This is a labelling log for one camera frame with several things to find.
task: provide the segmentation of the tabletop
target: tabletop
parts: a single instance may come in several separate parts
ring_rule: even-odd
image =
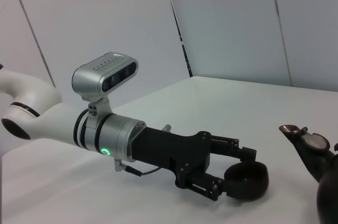
[[[240,147],[256,149],[256,160],[267,165],[267,193],[253,202],[224,193],[214,202],[177,188],[170,171],[141,178],[117,173],[110,157],[40,139],[3,157],[3,223],[319,223],[318,184],[278,127],[307,126],[333,148],[338,93],[193,77],[114,112],[156,129],[170,124],[175,134],[205,130],[240,139]],[[222,177],[237,162],[212,155],[208,173]]]

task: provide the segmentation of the black cable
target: black cable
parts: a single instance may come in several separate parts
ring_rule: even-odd
[[[143,176],[143,175],[149,175],[149,174],[152,174],[158,170],[160,170],[161,168],[160,167],[157,167],[156,169],[154,170],[150,170],[150,171],[147,171],[147,172],[144,172],[142,173],[140,170],[137,170],[133,167],[130,167],[130,166],[126,166],[126,169],[125,171],[128,172],[128,173],[131,173],[131,174],[134,174],[136,176]]]
[[[156,171],[158,171],[158,170],[160,170],[160,169],[161,169],[160,167],[157,167],[157,168],[154,169],[154,170],[150,170],[150,171],[148,171],[148,172],[142,173],[142,175],[149,175],[149,174],[152,174],[152,173],[154,173],[154,172],[156,172]]]

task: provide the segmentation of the teapot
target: teapot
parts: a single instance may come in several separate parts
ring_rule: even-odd
[[[338,223],[338,155],[330,151],[328,140],[295,125],[282,125],[279,130],[293,144],[309,173],[319,183],[317,211],[321,224]]]

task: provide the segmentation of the depth camera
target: depth camera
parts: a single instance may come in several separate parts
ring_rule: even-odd
[[[82,65],[73,74],[73,90],[83,100],[96,101],[136,75],[138,62],[127,55],[108,52]]]

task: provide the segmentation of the green status light ring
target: green status light ring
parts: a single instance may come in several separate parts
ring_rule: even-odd
[[[110,155],[110,152],[105,148],[101,149],[101,153],[103,153],[104,155]]]

